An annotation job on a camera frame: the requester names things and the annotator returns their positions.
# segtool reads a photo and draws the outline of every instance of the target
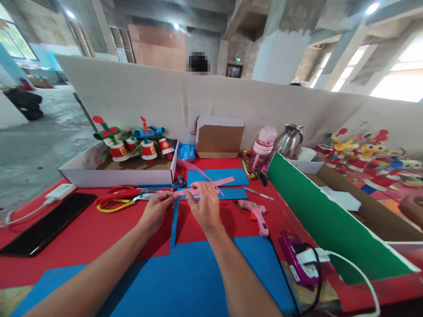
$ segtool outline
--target red table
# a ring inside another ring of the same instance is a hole
[[[194,162],[202,170],[219,168],[242,168],[239,159],[203,159]],[[15,212],[12,219],[22,217],[44,201],[44,196],[58,185],[66,183],[63,179]],[[269,212],[264,218],[269,227],[271,239],[281,261],[285,256],[278,244],[280,232],[296,233],[303,242],[317,246],[307,231],[277,193],[272,184],[265,188],[260,181],[251,181],[251,189],[274,197],[276,201],[247,192],[248,199],[264,205]],[[103,196],[109,188],[80,188],[77,192],[93,193]],[[55,208],[55,202],[43,211],[34,214],[28,221],[0,230],[0,247],[3,247],[21,232],[37,222],[43,215]],[[61,232],[42,252],[32,258],[0,257],[0,288],[10,288],[35,284],[45,270],[69,265],[88,264],[130,230],[142,215],[146,202],[114,214],[104,214],[96,206],[89,206],[63,232]],[[221,202],[222,222],[231,237],[258,235],[255,221],[249,220],[249,213],[240,211],[229,200]],[[169,212],[162,228],[145,246],[140,257],[166,256],[170,253],[172,213]],[[186,201],[179,205],[177,243],[206,240],[201,228],[193,218]],[[325,278],[335,289],[344,311],[350,312],[374,307],[373,299],[366,284],[348,286],[330,264],[323,266]],[[423,273],[379,280],[372,282],[381,305],[400,302],[423,296]]]

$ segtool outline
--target pink glue gun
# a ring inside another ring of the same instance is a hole
[[[250,220],[257,221],[259,225],[259,234],[263,238],[267,238],[269,236],[269,229],[267,228],[267,224],[263,219],[263,214],[266,213],[266,208],[263,205],[257,205],[253,202],[249,202],[246,200],[234,200],[234,203],[236,203],[240,208],[246,209],[251,212],[250,214]]]

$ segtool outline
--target black phone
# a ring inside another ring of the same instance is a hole
[[[0,250],[4,255],[34,256],[76,218],[96,195],[74,193]]]

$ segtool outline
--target hand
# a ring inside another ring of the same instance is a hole
[[[404,216],[423,230],[423,197],[407,196],[398,207]]]
[[[163,224],[166,210],[176,199],[178,195],[173,192],[162,192],[153,196],[148,201],[137,227],[147,230],[150,236],[155,234]]]
[[[210,182],[195,182],[191,188],[200,191],[200,202],[197,204],[189,191],[184,191],[189,207],[204,233],[222,227],[220,221],[220,200],[216,188]]]

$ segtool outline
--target blue plastic bag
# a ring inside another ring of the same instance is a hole
[[[190,144],[179,144],[178,159],[191,162],[195,159],[195,147]]]

